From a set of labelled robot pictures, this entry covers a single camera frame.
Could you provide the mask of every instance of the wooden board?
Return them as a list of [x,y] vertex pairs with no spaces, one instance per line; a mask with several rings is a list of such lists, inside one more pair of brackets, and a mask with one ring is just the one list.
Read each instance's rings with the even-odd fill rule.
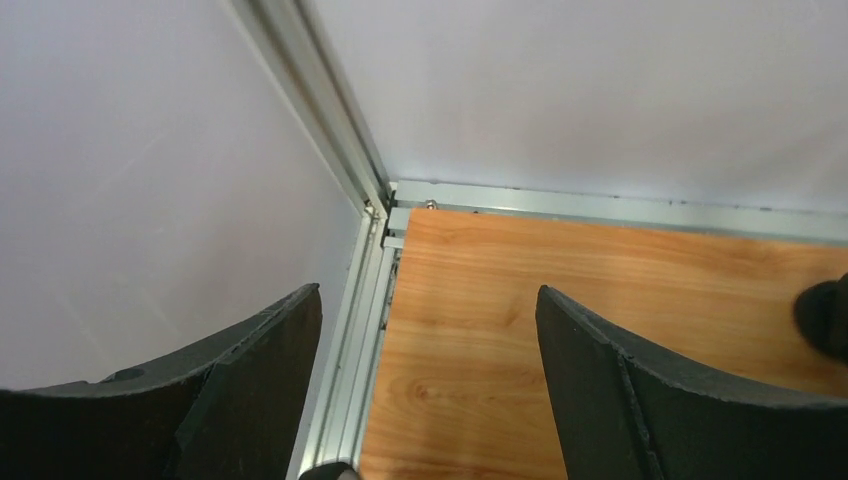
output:
[[695,360],[848,397],[791,305],[848,250],[416,210],[361,459],[368,480],[565,478],[534,321],[540,285]]

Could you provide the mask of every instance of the wooden table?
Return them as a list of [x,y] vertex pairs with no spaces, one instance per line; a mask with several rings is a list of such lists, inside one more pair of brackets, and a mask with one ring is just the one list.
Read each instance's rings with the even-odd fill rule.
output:
[[842,248],[416,210],[365,478],[565,478],[536,340],[542,284],[713,367],[848,397],[848,368],[791,320],[801,290],[846,271]]

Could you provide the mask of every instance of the white panel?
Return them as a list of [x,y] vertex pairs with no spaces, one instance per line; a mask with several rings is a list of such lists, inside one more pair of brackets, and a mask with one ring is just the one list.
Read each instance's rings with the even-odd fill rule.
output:
[[393,179],[848,211],[843,0],[314,0]]
[[0,0],[3,387],[100,380],[305,282],[334,325],[360,214],[224,5]]

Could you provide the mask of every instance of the wooden surface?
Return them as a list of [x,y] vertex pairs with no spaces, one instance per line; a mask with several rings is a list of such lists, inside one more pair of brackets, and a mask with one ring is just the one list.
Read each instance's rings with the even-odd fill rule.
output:
[[565,478],[534,321],[548,284],[708,365],[848,397],[791,304],[848,250],[416,210],[361,459],[368,480]]

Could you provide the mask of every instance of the wood grain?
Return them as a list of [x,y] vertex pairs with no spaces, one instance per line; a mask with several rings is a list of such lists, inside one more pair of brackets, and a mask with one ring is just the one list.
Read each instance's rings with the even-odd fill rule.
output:
[[716,368],[848,397],[791,305],[848,250],[416,210],[361,459],[365,478],[565,478],[534,321],[540,285]]

